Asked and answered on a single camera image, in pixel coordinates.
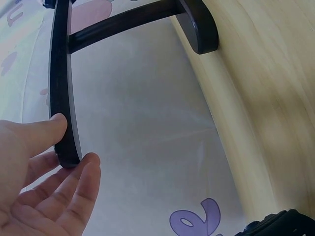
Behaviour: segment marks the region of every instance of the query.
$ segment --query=white fabric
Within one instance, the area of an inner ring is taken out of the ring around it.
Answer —
[[[148,2],[106,6],[112,16]],[[23,15],[9,27],[7,16],[19,4],[13,16]],[[7,70],[0,70],[0,118],[47,119],[53,10],[36,0],[0,7],[6,9],[0,10],[0,65]],[[72,75],[82,152],[94,151],[102,161],[101,189],[84,235],[231,236],[245,227],[218,133],[169,19],[73,54]],[[178,222],[183,216],[193,227]]]

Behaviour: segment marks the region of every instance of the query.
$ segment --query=black curved rail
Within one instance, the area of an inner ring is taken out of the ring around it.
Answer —
[[[196,53],[215,51],[219,46],[215,21],[202,0],[160,0],[70,34],[74,1],[44,2],[45,7],[55,9],[50,45],[50,116],[63,113],[68,121],[65,136],[55,145],[60,164],[65,168],[75,167],[82,159],[72,90],[72,53],[125,30],[173,15]]]

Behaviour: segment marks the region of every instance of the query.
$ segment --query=purple letter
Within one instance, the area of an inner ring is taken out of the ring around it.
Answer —
[[[179,210],[171,215],[169,222],[178,236],[210,236],[217,229],[221,220],[218,204],[215,200],[207,198],[201,205],[206,213],[205,222],[198,215],[187,210]]]
[[[13,23],[19,19],[21,16],[23,16],[23,12],[20,12],[18,15],[16,15],[15,17],[11,18],[12,14],[14,12],[16,12],[18,9],[20,9],[21,7],[23,6],[23,3],[17,5],[12,11],[9,12],[6,20],[8,21],[9,23],[9,26],[11,27],[13,25]]]

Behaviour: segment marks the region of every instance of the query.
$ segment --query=pink print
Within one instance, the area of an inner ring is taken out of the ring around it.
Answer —
[[[46,105],[48,106],[48,105],[49,105],[48,89],[47,89],[47,88],[43,89],[42,91],[39,92],[39,94],[40,94],[41,96],[46,96],[46,95],[47,95],[47,98],[46,98]]]
[[[76,6],[72,10],[71,33],[107,19],[112,9],[112,3],[107,0],[93,0]]]
[[[6,75],[6,73],[8,73],[8,71],[11,69],[12,65],[14,64],[17,56],[18,56],[18,53],[13,52],[3,60],[3,62],[1,63],[1,68],[2,68],[1,75],[2,76]]]

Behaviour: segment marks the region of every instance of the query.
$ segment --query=wood grain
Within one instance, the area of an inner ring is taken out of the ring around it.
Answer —
[[[204,0],[218,51],[197,55],[172,19],[214,117],[249,221],[315,217],[315,1]]]

